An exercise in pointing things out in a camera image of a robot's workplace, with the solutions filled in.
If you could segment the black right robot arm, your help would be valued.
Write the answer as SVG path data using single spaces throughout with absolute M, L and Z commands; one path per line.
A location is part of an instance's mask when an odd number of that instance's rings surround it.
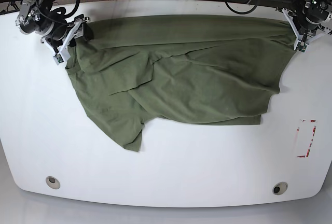
M 22 0 L 16 26 L 23 34 L 37 33 L 57 49 L 64 44 L 75 23 L 67 22 L 78 10 L 80 0 L 76 0 L 73 10 L 66 12 L 64 7 L 52 9 L 56 0 Z

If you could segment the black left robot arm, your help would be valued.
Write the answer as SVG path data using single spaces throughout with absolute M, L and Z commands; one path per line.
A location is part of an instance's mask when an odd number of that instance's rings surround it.
M 303 35 L 315 32 L 322 22 L 331 20 L 331 0 L 287 0 L 291 3 L 294 25 Z

